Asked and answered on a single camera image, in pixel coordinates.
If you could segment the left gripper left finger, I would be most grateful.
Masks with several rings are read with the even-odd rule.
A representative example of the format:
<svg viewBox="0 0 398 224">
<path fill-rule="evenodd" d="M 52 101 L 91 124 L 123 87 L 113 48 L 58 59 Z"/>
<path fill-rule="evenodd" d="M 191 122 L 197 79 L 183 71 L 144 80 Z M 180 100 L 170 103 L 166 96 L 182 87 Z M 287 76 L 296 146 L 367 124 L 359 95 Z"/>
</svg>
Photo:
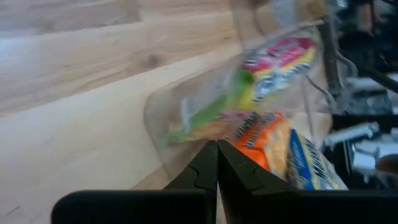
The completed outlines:
<svg viewBox="0 0 398 224">
<path fill-rule="evenodd" d="M 164 189 L 174 192 L 171 223 L 215 223 L 218 145 L 208 141 L 184 170 Z"/>
</svg>

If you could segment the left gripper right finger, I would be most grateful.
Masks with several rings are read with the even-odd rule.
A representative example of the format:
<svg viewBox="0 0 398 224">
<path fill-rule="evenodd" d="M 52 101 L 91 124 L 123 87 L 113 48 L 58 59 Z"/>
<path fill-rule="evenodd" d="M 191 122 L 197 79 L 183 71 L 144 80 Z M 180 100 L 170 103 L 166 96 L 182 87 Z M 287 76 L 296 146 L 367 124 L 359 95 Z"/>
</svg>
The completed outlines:
<svg viewBox="0 0 398 224">
<path fill-rule="evenodd" d="M 218 140 L 218 182 L 228 223 L 289 222 L 294 189 L 225 140 Z"/>
</svg>

